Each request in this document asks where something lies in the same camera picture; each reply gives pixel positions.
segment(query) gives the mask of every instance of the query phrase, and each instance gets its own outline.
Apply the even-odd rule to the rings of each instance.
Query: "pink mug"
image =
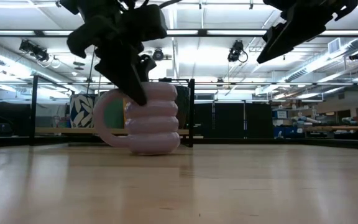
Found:
[[[176,88],[168,83],[144,82],[147,104],[139,106],[119,90],[110,90],[96,103],[93,116],[94,128],[100,138],[113,147],[128,147],[135,154],[168,154],[180,144],[176,118],[178,95]],[[112,101],[125,98],[125,128],[129,135],[119,138],[110,133],[104,123],[104,110]]]

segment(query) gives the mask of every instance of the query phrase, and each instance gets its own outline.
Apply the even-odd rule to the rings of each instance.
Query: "wooden surface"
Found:
[[[304,131],[336,131],[336,130],[358,130],[358,126],[318,126],[318,127],[305,127]]]
[[[125,129],[110,129],[111,134],[128,134]],[[35,133],[96,134],[94,128],[35,128]],[[178,130],[180,135],[189,135],[189,130]]]
[[[355,224],[358,150],[196,145],[0,150],[2,224]]]

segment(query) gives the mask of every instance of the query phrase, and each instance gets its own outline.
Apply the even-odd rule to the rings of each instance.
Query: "wooden table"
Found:
[[[110,129],[111,134],[128,134],[125,129]],[[35,128],[35,133],[97,134],[94,128]],[[178,130],[179,135],[189,135],[189,130]]]

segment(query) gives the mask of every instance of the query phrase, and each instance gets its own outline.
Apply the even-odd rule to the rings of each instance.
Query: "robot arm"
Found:
[[[163,39],[167,26],[161,8],[180,2],[171,0],[161,5],[135,8],[137,0],[61,0],[60,4],[73,14],[81,13],[85,21],[68,36],[70,51],[86,57],[85,49],[96,46],[96,56],[101,60],[95,69],[112,81],[139,105],[147,98],[141,82],[147,82],[148,72],[156,64],[148,55],[139,56],[144,50],[143,41]],[[127,5],[125,9],[120,2]],[[266,46],[258,57],[264,63],[281,56],[304,41],[315,38],[326,30],[325,24],[336,13],[336,20],[353,11],[357,0],[264,0],[282,11],[286,23],[271,27],[263,36]]]

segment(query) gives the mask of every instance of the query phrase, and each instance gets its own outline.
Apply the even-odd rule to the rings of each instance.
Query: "blue and white pattern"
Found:
[[[97,95],[77,94],[70,97],[72,128],[93,128],[93,108]]]

